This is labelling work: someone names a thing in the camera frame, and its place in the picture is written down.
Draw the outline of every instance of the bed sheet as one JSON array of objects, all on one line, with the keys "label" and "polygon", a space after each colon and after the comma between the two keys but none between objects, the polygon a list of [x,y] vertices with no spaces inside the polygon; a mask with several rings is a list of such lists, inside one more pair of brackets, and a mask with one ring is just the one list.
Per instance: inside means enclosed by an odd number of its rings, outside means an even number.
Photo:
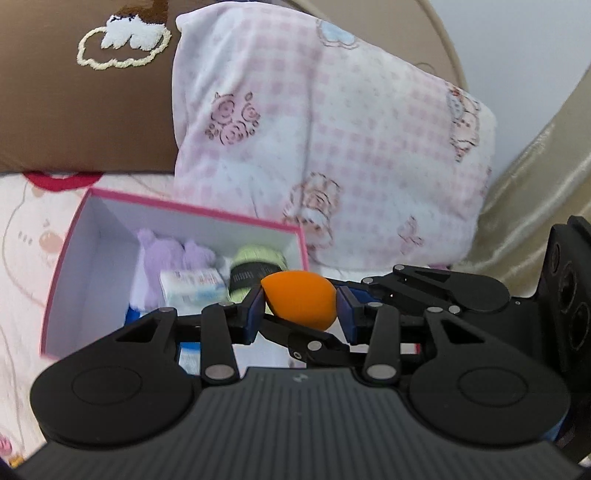
[{"label": "bed sheet", "polygon": [[[63,239],[87,189],[51,191],[60,190],[62,180],[46,177],[32,183],[20,174],[0,177],[0,458],[13,466],[44,442],[29,392],[50,364],[39,356],[47,293]],[[94,185],[160,199],[173,196],[173,177],[165,175],[104,175]],[[367,276],[313,265],[312,270],[341,280]],[[330,331],[345,340],[337,322]]]}]

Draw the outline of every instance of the gold satin fabric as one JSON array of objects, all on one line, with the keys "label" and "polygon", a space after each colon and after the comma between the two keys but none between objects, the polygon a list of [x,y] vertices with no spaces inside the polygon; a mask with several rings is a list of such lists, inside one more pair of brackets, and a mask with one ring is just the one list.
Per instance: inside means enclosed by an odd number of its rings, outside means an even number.
[{"label": "gold satin fabric", "polygon": [[493,185],[472,250],[453,270],[489,275],[531,295],[550,228],[591,220],[591,70],[560,111]]}]

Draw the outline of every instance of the metal pin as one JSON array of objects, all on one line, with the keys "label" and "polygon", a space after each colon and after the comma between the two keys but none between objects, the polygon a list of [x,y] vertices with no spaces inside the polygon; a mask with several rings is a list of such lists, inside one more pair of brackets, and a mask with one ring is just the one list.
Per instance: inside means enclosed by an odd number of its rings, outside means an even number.
[{"label": "metal pin", "polygon": [[322,343],[320,343],[318,340],[312,340],[310,343],[308,343],[308,350],[310,350],[311,352],[317,352],[321,348]]},{"label": "metal pin", "polygon": [[396,375],[396,369],[392,365],[376,364],[367,369],[367,374],[374,380],[389,380]]},{"label": "metal pin", "polygon": [[216,364],[205,369],[205,376],[212,380],[227,380],[233,374],[234,369],[230,365]]}]

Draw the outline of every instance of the pink checkered fabric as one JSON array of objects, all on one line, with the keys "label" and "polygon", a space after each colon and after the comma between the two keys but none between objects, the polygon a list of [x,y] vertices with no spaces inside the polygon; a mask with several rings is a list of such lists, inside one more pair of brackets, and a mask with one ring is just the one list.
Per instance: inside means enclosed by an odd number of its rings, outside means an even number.
[{"label": "pink checkered fabric", "polygon": [[467,253],[494,151],[483,104],[282,7],[224,2],[177,25],[181,200],[299,223],[335,268]]}]

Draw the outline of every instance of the small white box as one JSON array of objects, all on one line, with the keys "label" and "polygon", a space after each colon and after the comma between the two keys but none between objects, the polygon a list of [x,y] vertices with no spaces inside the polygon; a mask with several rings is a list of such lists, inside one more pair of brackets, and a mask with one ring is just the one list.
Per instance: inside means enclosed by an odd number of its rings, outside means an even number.
[{"label": "small white box", "polygon": [[[141,228],[181,243],[192,239],[223,258],[234,257],[244,245],[266,245],[283,253],[290,270],[308,269],[298,227],[91,188],[57,261],[43,319],[42,355],[63,358],[124,325],[137,288],[141,247],[136,234]],[[267,341],[257,338],[253,345],[261,342]],[[254,351],[248,355],[259,356]]]}]

